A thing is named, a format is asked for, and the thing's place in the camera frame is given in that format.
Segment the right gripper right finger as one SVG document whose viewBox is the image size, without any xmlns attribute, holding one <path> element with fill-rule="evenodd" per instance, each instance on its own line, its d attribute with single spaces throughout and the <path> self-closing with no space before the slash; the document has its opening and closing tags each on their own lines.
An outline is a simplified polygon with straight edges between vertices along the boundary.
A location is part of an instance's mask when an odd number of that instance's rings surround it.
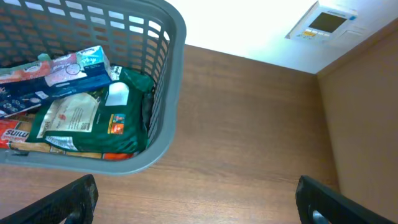
<svg viewBox="0 0 398 224">
<path fill-rule="evenodd" d="M 302 223 L 394 224 L 307 175 L 299 178 L 295 199 Z"/>
</svg>

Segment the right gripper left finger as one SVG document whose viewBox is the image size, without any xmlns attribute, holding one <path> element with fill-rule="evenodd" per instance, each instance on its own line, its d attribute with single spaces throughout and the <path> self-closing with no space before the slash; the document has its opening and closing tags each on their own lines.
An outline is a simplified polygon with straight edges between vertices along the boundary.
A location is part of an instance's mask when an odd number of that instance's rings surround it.
<svg viewBox="0 0 398 224">
<path fill-rule="evenodd" d="M 93 175 L 84 175 L 12 215 L 2 218 L 1 223 L 91 224 L 98 197 Z"/>
</svg>

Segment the green food bag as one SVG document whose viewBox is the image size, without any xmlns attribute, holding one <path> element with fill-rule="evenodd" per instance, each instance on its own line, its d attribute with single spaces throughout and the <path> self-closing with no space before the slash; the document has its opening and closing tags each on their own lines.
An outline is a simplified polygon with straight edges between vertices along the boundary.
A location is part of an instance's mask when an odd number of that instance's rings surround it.
<svg viewBox="0 0 398 224">
<path fill-rule="evenodd" d="M 46 143 L 70 152 L 141 152 L 148 131 L 143 101 L 151 96 L 154 79 L 117 66 L 116 80 L 84 93 L 70 95 L 40 107 L 27 142 Z"/>
</svg>

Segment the orange spaghetti packet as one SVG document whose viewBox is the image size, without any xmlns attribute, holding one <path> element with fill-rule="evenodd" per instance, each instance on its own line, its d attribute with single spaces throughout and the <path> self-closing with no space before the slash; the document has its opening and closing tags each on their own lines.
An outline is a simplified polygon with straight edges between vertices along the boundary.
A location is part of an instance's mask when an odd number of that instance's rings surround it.
<svg viewBox="0 0 398 224">
<path fill-rule="evenodd" d="M 92 159 L 102 159 L 107 161 L 123 161 L 138 155 L 123 153 L 90 153 L 90 152 L 68 152 L 58 149 L 46 143 L 27 142 L 34 114 L 24 114 L 12 116 L 11 119 L 1 120 L 1 149 L 9 149 L 16 155 L 27 155 L 29 152 L 43 152 L 47 154 L 59 154 L 66 156 L 89 157 Z"/>
</svg>

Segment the blue tissue multipack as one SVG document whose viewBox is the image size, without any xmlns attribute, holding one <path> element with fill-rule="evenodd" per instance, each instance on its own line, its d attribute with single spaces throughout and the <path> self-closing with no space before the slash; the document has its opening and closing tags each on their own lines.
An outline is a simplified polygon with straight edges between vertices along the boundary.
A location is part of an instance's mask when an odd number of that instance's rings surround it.
<svg viewBox="0 0 398 224">
<path fill-rule="evenodd" d="M 110 62 L 100 45 L 53 60 L 2 68 L 1 118 L 109 85 L 110 73 Z"/>
</svg>

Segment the small teal wipes packet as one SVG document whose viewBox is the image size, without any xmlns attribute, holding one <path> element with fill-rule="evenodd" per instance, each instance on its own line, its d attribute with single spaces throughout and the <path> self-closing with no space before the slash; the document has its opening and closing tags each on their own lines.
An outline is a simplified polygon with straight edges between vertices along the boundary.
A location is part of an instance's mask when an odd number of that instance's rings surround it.
<svg viewBox="0 0 398 224">
<path fill-rule="evenodd" d="M 50 56 L 48 54 L 40 54 L 38 55 L 37 59 L 39 61 L 49 61 L 51 60 Z"/>
</svg>

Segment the grey plastic basket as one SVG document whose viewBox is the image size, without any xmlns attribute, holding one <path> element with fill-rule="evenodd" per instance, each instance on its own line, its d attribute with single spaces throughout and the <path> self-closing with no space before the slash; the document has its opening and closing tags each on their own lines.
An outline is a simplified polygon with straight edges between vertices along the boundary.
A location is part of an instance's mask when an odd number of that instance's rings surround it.
<svg viewBox="0 0 398 224">
<path fill-rule="evenodd" d="M 2 67 L 101 45 L 111 63 L 155 80 L 149 144 L 137 156 L 106 161 L 6 149 L 1 163 L 106 175 L 133 174 L 155 163 L 175 134 L 185 38 L 182 16 L 166 1 L 1 1 Z"/>
</svg>

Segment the white wall control panel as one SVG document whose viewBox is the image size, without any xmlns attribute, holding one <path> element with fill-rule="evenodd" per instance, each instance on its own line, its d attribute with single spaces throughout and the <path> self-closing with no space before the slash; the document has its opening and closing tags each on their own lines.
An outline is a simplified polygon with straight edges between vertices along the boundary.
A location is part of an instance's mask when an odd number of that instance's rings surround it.
<svg viewBox="0 0 398 224">
<path fill-rule="evenodd" d="M 285 36 L 290 40 L 325 43 L 341 34 L 358 17 L 355 9 L 316 1 Z"/>
</svg>

